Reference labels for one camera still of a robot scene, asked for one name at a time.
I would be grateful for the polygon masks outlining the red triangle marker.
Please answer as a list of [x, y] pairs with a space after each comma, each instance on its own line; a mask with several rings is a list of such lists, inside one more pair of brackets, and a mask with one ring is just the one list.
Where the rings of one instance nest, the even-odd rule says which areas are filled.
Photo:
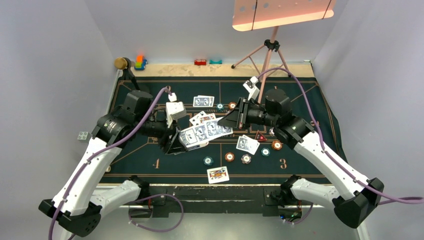
[[260, 130], [256, 131], [254, 139], [258, 142], [266, 142], [268, 140]]

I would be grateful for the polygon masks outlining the pink white poker chip stack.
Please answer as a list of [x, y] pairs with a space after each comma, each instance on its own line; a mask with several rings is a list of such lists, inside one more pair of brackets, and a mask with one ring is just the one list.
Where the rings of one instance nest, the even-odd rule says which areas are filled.
[[252, 157], [251, 157], [249, 154], [244, 154], [244, 155], [241, 157], [241, 162], [242, 162], [243, 164], [249, 164], [249, 163], [251, 163], [251, 161], [252, 161]]

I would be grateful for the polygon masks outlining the blue playing card deck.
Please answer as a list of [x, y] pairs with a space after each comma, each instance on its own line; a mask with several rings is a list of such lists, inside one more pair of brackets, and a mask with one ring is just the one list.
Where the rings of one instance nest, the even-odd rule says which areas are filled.
[[204, 126], [192, 126], [179, 133], [179, 140], [187, 151], [203, 148], [209, 144]]

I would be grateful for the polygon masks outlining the card of deck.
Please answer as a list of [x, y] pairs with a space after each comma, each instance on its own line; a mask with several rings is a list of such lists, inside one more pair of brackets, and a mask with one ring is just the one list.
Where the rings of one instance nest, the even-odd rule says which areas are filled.
[[212, 139], [233, 134], [233, 129], [231, 127], [218, 124], [218, 122], [222, 118], [223, 117], [219, 117], [216, 119], [206, 120], [203, 122], [206, 128], [205, 133], [208, 139], [212, 140]]

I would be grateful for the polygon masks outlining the green poker chip stack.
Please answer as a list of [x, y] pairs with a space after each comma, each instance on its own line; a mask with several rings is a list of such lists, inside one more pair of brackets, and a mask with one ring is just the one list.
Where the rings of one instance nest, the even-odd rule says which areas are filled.
[[214, 160], [213, 160], [213, 158], [212, 158], [212, 157], [210, 157], [210, 156], [206, 156], [206, 157], [203, 159], [203, 163], [204, 163], [206, 166], [212, 166], [212, 165], [214, 164]]

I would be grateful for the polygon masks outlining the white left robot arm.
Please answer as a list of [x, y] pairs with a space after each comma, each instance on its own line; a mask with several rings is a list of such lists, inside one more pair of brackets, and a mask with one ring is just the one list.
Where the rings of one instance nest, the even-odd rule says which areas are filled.
[[39, 204], [39, 210], [51, 218], [48, 238], [86, 237], [120, 206], [142, 205], [152, 199], [149, 183], [135, 175], [99, 195], [94, 191], [112, 161], [136, 135], [157, 138], [165, 153], [186, 152], [177, 126], [185, 114], [184, 104], [164, 87], [156, 96], [132, 90], [122, 104], [102, 116], [69, 180], [52, 199]]

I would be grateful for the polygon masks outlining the white blue chips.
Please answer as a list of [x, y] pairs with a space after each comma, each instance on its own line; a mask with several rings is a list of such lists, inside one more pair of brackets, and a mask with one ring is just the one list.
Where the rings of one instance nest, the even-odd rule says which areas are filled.
[[270, 128], [269, 131], [268, 131], [268, 133], [269, 133], [270, 136], [274, 137], [275, 136], [275, 130], [274, 130], [274, 128]]

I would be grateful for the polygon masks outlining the orange poker chip stack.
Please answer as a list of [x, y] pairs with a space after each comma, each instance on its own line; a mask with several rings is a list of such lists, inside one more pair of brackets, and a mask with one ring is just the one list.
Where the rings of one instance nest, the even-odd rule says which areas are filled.
[[234, 153], [232, 153], [232, 152], [227, 152], [227, 153], [225, 154], [225, 156], [224, 156], [224, 159], [225, 159], [227, 162], [232, 162], [232, 161], [235, 159], [235, 155], [234, 155]]

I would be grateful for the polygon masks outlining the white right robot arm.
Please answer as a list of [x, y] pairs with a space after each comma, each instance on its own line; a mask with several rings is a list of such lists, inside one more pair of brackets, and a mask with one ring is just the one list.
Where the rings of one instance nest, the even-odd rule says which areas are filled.
[[381, 200], [374, 191], [382, 191], [384, 184], [376, 177], [369, 179], [361, 174], [321, 143], [317, 130], [293, 115], [291, 100], [281, 89], [268, 90], [263, 105], [241, 97], [218, 124], [233, 129], [246, 129], [252, 124], [271, 127], [277, 140], [307, 159], [332, 183], [325, 186], [292, 175], [273, 196], [282, 207], [298, 201], [318, 204], [333, 210], [342, 223], [356, 229]]

